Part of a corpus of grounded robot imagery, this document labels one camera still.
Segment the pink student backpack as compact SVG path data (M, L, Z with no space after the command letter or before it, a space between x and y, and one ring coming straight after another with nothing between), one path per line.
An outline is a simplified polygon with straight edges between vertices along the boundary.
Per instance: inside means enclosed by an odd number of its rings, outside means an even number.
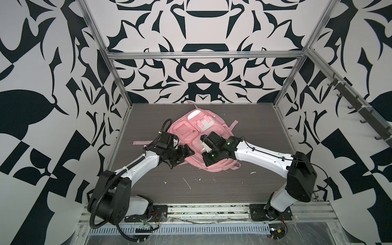
M216 113L195 107L194 110L176 120L168 129L168 133L178 137L180 145L188 145L195 154L185 159L197 168L209 172L221 172L228 169L236 170L241 167L237 160L223 159L219 162L207 166L203 156L214 149L213 145L224 143L229 137L233 136L233 129L238 121L233 121L227 125Z

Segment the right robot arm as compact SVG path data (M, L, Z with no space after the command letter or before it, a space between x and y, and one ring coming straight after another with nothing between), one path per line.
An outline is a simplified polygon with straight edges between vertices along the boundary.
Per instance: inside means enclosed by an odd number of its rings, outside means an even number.
M240 160L271 170L286 179L286 183L271 194L267 204L258 212L258 221L275 220L295 202L311 201L317 173L304 154L278 153L255 146L239 137L224 139L214 132L202 135L200 140L207 148L202 153L206 166L226 159Z

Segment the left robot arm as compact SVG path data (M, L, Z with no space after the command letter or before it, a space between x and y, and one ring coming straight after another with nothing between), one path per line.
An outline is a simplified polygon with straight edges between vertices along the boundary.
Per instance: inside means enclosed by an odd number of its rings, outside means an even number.
M132 199L132 186L159 164L165 162L173 168L195 154L189 145L180 145L179 142L176 135L162 131L154 141L143 147L143 153L137 159L116 171L101 173L87 207L90 227L97 229L106 223L119 224L131 215L128 210L134 200L145 202L144 207L138 205L133 210L134 214L144 214L150 201L143 197Z

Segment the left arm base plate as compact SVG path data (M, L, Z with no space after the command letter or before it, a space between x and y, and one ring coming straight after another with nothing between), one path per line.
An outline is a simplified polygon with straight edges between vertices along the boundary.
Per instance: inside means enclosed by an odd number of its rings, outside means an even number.
M125 218L126 223L137 223L142 221L159 222L167 218L168 206L167 205L150 205L146 212L141 215L131 215Z

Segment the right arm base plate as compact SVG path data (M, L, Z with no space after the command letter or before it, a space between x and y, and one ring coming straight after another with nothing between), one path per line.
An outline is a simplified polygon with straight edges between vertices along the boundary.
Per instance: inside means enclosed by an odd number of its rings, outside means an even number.
M249 209L251 220L256 222L292 220L292 211L290 208L287 208L284 212L280 212L267 204L250 204Z

